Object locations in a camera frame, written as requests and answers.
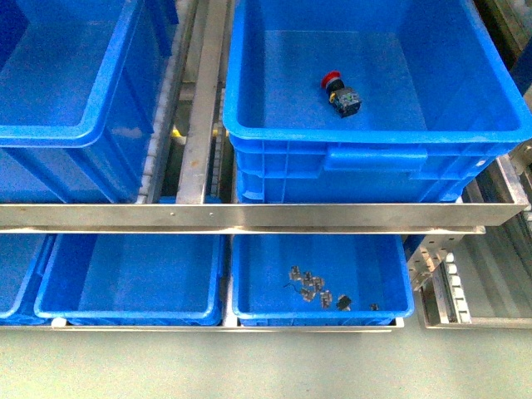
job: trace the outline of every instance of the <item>bin handle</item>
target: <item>bin handle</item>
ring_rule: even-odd
[[[371,170],[383,172],[418,172],[428,154],[423,148],[376,150],[371,148],[330,147],[325,170]]]

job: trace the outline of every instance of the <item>floor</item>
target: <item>floor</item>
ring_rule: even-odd
[[[530,331],[0,332],[1,398],[508,398]]]

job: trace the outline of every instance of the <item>blue plastic bin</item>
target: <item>blue plastic bin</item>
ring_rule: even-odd
[[[0,201],[136,199],[171,0],[0,1]]]
[[[60,235],[35,313],[75,325],[216,325],[223,261],[219,235]]]
[[[224,123],[246,203],[453,201],[532,136],[470,0],[240,0]]]
[[[292,266],[325,281],[333,302],[305,302]],[[414,310],[401,238],[395,235],[239,235],[233,242],[233,310],[244,326],[387,325]],[[337,310],[341,295],[350,311]],[[378,310],[371,310],[377,305]]]
[[[0,234],[0,326],[47,322],[33,312],[55,236]]]

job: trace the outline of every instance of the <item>metal shelf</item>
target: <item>metal shelf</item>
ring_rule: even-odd
[[[208,4],[198,79],[190,115],[190,132],[180,171],[175,204],[153,204],[160,195],[170,148],[173,117],[184,75],[198,3]],[[501,226],[524,209],[529,200],[508,156],[500,157],[465,190],[454,204],[205,204],[205,196],[220,191],[222,176],[234,176],[219,162],[225,131],[219,118],[230,40],[232,0],[183,0],[175,56],[166,71],[143,186],[136,204],[0,204],[3,233],[98,234],[405,234],[406,258],[415,290],[425,300],[427,326],[476,328],[484,322],[464,311],[467,302],[453,291],[449,254],[463,237],[484,234],[486,226]],[[218,131],[213,145],[213,131]],[[257,327],[239,326],[231,313],[231,281],[223,284],[224,322],[203,327],[74,327],[62,319],[52,326],[10,329],[53,331],[220,331],[220,332],[390,332],[402,328],[397,319],[380,327]],[[504,327],[511,323],[501,323]]]

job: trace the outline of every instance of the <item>metal rail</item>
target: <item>metal rail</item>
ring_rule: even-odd
[[[481,176],[503,203],[1,204],[3,233],[482,234],[529,206],[507,156]],[[495,196],[491,192],[485,196]]]
[[[198,83],[190,114],[190,131],[185,146],[176,199],[176,202],[180,204],[203,204],[207,192],[211,139],[219,93],[219,69],[227,13],[228,0],[209,2],[204,43],[199,60]]]

